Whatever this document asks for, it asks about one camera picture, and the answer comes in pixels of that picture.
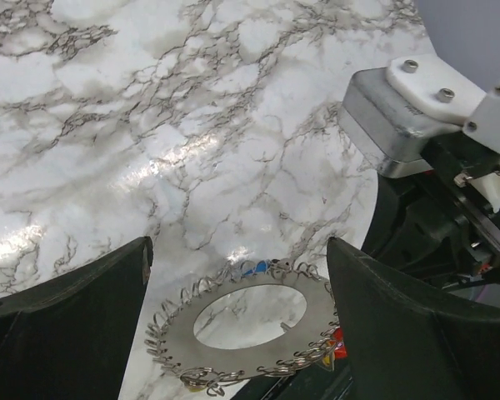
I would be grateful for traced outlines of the blue key tag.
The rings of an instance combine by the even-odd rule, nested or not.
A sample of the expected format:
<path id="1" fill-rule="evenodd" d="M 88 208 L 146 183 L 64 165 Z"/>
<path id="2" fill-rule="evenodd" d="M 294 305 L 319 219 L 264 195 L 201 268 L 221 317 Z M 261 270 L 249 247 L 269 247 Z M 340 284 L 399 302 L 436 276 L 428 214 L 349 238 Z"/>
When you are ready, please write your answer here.
<path id="1" fill-rule="evenodd" d="M 270 260 L 261 260 L 258 262 L 245 261 L 241 265 L 241 275 L 243 277 L 252 276 L 258 273 L 266 273 L 271 266 Z"/>

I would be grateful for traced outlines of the red key tag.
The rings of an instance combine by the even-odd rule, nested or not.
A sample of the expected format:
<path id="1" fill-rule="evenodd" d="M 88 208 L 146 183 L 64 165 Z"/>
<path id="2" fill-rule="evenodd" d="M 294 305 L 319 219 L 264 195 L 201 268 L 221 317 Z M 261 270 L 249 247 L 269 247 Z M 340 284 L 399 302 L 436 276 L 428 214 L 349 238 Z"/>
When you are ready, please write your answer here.
<path id="1" fill-rule="evenodd" d="M 348 354 L 343 340 L 343 330 L 340 327 L 338 327 L 334 331 L 332 339 L 335 342 L 335 348 L 333 351 L 334 358 L 335 359 L 346 358 Z"/>

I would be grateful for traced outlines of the black mounting base rail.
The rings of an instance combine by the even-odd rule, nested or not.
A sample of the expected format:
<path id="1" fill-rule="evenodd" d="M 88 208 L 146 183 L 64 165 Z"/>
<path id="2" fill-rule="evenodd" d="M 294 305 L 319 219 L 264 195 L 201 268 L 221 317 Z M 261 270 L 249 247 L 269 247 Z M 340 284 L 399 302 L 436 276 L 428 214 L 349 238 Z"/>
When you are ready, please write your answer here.
<path id="1" fill-rule="evenodd" d="M 344 399 L 352 384 L 346 358 L 329 372 L 313 365 L 290 377 L 257 377 L 246 383 L 232 400 L 333 400 Z"/>

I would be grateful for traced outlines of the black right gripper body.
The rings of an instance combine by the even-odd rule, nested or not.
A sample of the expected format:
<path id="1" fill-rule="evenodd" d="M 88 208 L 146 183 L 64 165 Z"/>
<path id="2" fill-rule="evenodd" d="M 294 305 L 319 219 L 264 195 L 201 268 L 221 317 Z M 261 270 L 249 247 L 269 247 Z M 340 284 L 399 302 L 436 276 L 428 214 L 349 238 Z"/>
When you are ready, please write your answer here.
<path id="1" fill-rule="evenodd" d="M 421 156 L 420 172 L 378 174 L 362 251 L 437 288 L 500 284 L 500 210 L 473 187 L 500 178 L 500 155 L 455 132 L 429 139 Z"/>

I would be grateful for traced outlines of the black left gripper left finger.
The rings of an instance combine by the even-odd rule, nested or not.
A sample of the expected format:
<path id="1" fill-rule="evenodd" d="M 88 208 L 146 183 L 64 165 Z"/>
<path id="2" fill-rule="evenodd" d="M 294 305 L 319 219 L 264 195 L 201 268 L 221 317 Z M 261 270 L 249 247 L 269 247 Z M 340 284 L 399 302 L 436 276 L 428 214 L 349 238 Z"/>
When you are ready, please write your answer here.
<path id="1" fill-rule="evenodd" d="M 0 399 L 116 399 L 153 264 L 139 237 L 0 298 Z"/>

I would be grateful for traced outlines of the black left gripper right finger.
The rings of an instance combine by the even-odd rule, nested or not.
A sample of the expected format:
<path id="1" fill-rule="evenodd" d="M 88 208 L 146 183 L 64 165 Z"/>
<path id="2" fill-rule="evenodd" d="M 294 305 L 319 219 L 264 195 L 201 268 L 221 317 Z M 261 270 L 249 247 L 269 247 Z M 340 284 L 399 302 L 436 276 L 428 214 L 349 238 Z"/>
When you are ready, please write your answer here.
<path id="1" fill-rule="evenodd" d="M 327 268 L 356 399 L 500 399 L 500 308 L 436 289 L 340 238 Z"/>

